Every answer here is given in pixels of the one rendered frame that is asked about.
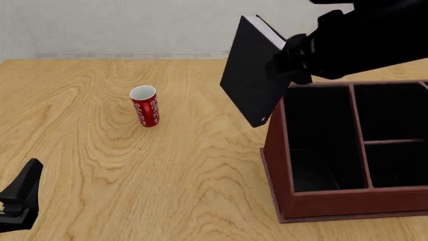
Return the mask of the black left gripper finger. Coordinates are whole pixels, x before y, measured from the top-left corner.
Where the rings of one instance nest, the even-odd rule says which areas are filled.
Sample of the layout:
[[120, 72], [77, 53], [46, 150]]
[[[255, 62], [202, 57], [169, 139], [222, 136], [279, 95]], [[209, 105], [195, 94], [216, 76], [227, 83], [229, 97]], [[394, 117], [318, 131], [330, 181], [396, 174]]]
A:
[[0, 202], [6, 206], [38, 209], [38, 190], [42, 170], [43, 164], [39, 160], [30, 159], [18, 176], [0, 192]]

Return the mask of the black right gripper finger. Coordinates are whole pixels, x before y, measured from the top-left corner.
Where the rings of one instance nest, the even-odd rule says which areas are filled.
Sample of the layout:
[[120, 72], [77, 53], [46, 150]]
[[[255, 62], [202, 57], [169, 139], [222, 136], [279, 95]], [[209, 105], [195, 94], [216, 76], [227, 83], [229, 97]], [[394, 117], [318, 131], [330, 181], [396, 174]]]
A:
[[275, 54], [265, 65], [265, 73], [269, 80], [293, 82], [299, 85], [312, 83], [312, 76], [306, 71], [299, 54], [283, 49]]

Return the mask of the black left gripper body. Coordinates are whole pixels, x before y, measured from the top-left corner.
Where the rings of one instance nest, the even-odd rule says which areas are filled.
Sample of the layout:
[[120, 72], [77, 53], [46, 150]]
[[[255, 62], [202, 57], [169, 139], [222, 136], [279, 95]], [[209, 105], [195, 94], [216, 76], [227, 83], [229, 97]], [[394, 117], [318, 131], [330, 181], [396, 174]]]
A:
[[0, 201], [0, 230], [30, 230], [38, 217], [38, 201], [9, 204]]

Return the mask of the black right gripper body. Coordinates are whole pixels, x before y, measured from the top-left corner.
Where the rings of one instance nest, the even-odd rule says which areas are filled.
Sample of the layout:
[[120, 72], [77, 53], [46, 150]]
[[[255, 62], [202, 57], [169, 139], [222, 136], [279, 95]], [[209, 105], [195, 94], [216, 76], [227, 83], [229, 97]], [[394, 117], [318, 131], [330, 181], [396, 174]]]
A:
[[287, 39], [286, 45], [284, 46], [284, 49], [290, 50], [293, 54], [299, 54], [306, 71], [313, 76], [318, 75], [318, 69], [315, 66], [314, 40], [316, 36], [317, 33], [311, 33], [310, 35], [306, 35], [305, 33], [293, 35]]

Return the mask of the black book with white pages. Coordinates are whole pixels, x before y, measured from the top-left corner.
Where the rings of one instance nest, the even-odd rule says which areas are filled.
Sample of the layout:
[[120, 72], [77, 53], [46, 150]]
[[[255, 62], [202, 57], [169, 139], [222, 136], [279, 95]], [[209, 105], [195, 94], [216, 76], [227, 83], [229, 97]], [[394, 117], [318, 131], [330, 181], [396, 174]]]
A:
[[270, 80], [265, 70], [285, 44], [260, 16], [240, 18], [220, 87], [253, 128], [266, 124], [289, 85]]

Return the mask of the red-brown desk caddy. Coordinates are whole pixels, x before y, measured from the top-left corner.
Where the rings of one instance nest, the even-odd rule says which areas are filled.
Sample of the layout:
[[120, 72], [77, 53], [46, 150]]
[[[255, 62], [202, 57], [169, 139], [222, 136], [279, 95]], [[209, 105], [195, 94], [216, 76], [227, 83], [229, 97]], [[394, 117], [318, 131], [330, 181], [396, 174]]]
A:
[[290, 88], [261, 158], [280, 222], [428, 215], [428, 80]]

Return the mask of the red mug with white pattern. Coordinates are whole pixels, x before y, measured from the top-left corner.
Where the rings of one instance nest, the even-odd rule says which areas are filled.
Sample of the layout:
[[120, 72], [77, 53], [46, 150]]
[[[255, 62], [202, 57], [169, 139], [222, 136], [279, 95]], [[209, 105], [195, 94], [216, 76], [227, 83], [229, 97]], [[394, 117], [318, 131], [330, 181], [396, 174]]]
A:
[[142, 126], [153, 127], [160, 121], [156, 89], [153, 86], [137, 86], [130, 91], [130, 98]]

